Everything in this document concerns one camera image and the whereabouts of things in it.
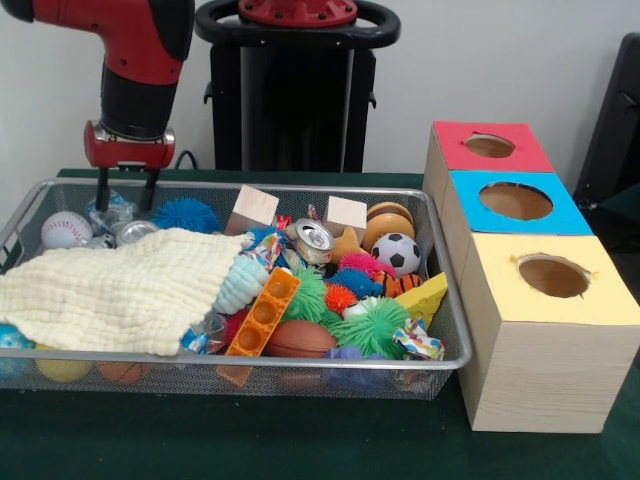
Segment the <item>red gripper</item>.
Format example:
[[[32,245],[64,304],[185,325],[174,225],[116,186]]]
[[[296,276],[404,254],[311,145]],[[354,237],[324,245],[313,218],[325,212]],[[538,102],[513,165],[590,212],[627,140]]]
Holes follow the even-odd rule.
[[[155,140],[131,140],[108,132],[99,122],[87,121],[84,127],[85,155],[91,166],[99,168],[96,209],[109,208],[109,169],[120,166],[146,168],[146,180],[139,201],[139,212],[149,212],[160,170],[169,166],[175,153],[175,132],[168,127]]]

